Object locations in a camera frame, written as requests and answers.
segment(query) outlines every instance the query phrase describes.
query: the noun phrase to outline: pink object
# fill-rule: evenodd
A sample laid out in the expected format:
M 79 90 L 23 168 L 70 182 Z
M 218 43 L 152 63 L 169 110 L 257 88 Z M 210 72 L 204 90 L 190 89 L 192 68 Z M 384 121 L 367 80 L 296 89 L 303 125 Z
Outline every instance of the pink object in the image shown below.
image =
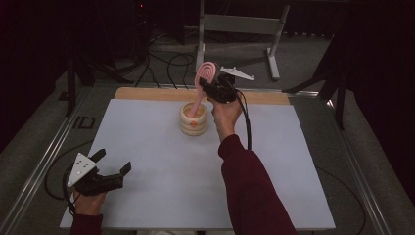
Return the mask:
M 214 79 L 214 75 L 216 74 L 216 65 L 212 62 L 204 62 L 198 69 L 198 72 L 195 76 L 195 86 L 198 90 L 198 97 L 196 98 L 195 103 L 193 103 L 192 109 L 186 115 L 189 118 L 195 118 L 196 112 L 198 111 L 198 107 L 202 102 L 202 99 L 207 95 L 203 89 L 203 87 L 199 84 L 200 78 L 206 79 L 209 83 L 211 83 Z

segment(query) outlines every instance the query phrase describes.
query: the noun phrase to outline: gray floor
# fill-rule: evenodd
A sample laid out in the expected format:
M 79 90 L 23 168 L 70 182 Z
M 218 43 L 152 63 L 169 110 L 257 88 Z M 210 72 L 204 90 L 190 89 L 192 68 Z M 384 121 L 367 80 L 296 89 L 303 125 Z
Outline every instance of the gray floor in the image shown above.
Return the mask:
M 236 86 L 246 89 L 285 89 L 309 79 L 318 62 L 321 60 L 329 41 L 322 38 L 283 36 L 277 49 L 277 63 L 281 74 L 279 81 L 270 78 L 268 65 L 264 60 L 264 49 L 272 40 L 264 37 L 256 42 L 218 43 L 215 40 L 206 44 L 206 61 L 217 62 L 224 67 L 237 67 L 238 70 L 254 76 L 254 81 L 238 80 Z M 172 38 L 161 37 L 152 46 L 152 54 L 168 60 L 172 53 L 157 51 L 173 51 L 189 53 L 195 56 L 196 39 L 188 38 L 185 46 L 178 44 Z M 177 58 L 175 63 L 185 63 L 183 58 Z M 150 67 L 160 84 L 170 84 L 167 78 L 167 64 L 151 57 Z M 125 77 L 136 81 L 144 68 L 127 74 Z M 194 64 L 189 67 L 185 83 L 192 85 Z M 183 87 L 182 74 L 185 67 L 171 67 L 170 73 L 175 83 Z M 62 147 L 53 153 L 59 155 L 80 144 L 92 140 L 99 127 L 108 101 L 114 96 L 120 86 L 100 73 L 96 73 L 99 81 L 93 88 L 78 89 L 78 97 L 86 94 L 82 106 L 78 110 L 79 116 L 95 117 L 97 123 L 93 129 L 72 129 Z M 154 86 L 154 81 L 147 72 L 139 86 Z M 308 87 L 307 91 L 318 91 L 321 83 Z M 39 162 L 44 161 L 45 153 L 51 153 L 48 147 L 64 121 L 67 104 L 58 101 L 62 91 L 66 89 L 66 76 L 57 81 L 56 92 L 53 93 L 21 129 L 10 145 L 0 156 L 0 220 L 8 225 L 7 215 L 12 209 L 24 186 L 33 186 L 33 198 L 28 197 L 27 207 L 22 207 L 22 219 L 14 223 L 15 234 L 68 234 L 59 228 L 59 223 L 65 209 L 65 204 L 50 198 L 42 184 L 26 184 L 30 175 L 35 171 Z M 359 111 L 351 92 L 346 93 L 345 131 L 339 131 L 333 124 L 330 110 L 317 99 L 309 96 L 290 97 L 299 115 L 301 128 L 304 132 L 310 153 L 317 167 L 327 200 L 332 211 L 337 228 L 333 230 L 314 232 L 314 234 L 357 234 L 361 225 L 366 222 L 360 234 L 415 234 L 415 210 L 401 185 L 396 179 L 385 154 L 376 137 L 371 131 L 364 116 Z M 60 190 L 62 170 L 70 164 L 77 152 L 87 153 L 90 143 L 73 149 L 64 156 L 50 172 L 50 188 L 56 193 Z M 348 151 L 361 169 L 363 179 L 367 180 L 369 191 L 361 189 L 361 178 L 356 178 L 355 164 L 350 163 Z M 366 212 L 363 215 L 363 204 Z M 371 217 L 371 212 L 380 212 L 380 216 Z M 387 227 L 379 228 L 379 220 L 383 220 Z M 6 233 L 2 227 L 0 233 Z M 134 234 L 132 231 L 111 231 L 105 234 Z

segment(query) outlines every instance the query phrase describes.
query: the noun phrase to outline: maroon sleeve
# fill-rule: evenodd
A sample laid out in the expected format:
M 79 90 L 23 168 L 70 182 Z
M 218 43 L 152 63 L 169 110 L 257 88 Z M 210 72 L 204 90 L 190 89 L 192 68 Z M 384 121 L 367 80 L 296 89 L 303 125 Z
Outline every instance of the maroon sleeve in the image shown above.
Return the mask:
M 70 235 L 101 235 L 103 216 L 75 214 Z
M 297 234 L 262 162 L 238 135 L 220 144 L 228 210 L 236 235 Z

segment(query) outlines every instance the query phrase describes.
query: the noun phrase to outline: metal stand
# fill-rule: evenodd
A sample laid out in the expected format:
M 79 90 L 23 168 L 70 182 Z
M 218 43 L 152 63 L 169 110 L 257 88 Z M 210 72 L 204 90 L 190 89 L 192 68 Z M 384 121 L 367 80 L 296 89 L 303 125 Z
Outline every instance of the metal stand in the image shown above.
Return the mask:
M 275 38 L 272 43 L 272 47 L 266 49 L 268 63 L 271 69 L 272 79 L 280 79 L 280 73 L 278 72 L 277 62 L 275 60 L 275 51 L 277 50 L 278 42 L 280 41 L 281 33 L 283 31 L 289 9 L 289 5 L 286 5 L 284 7 L 280 19 L 210 15 L 205 14 L 205 0 L 201 0 L 201 12 L 199 20 L 199 45 L 195 71 L 199 69 L 199 66 L 204 61 L 205 30 L 269 34 L 275 35 Z

